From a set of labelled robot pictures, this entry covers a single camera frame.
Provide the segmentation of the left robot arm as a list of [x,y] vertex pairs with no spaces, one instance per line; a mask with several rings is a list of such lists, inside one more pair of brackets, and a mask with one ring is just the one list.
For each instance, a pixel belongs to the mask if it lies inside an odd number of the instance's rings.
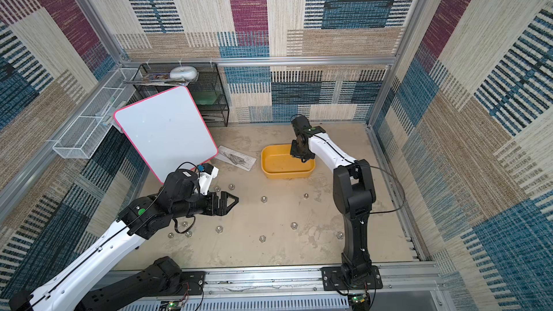
[[119,310],[148,295],[176,295],[184,289],[180,267],[169,257],[110,287],[96,289],[117,263],[181,217],[227,215],[239,198],[209,190],[215,168],[171,172],[160,190],[124,208],[106,232],[75,261],[34,291],[9,300],[11,310]]

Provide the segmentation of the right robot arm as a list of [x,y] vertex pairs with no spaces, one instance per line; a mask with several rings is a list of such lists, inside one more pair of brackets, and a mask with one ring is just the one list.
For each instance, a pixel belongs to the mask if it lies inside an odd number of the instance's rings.
[[291,124],[296,139],[290,155],[303,163],[319,158],[333,173],[334,204],[344,219],[341,273],[348,285],[358,284],[372,273],[367,225],[376,194],[371,166],[339,148],[322,127],[312,126],[306,116],[294,115]]

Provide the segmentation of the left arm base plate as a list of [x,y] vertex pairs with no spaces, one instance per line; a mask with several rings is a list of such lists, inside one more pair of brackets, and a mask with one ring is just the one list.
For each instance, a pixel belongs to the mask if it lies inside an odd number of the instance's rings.
[[175,283],[171,283],[170,296],[201,296],[206,272],[182,272]]

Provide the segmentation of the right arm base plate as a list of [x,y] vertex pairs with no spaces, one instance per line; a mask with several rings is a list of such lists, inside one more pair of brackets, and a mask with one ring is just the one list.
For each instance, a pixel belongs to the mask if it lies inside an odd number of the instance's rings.
[[347,277],[341,266],[324,266],[320,268],[323,288],[330,292],[347,292],[352,290],[382,289],[380,270],[372,265],[370,272],[357,277]]

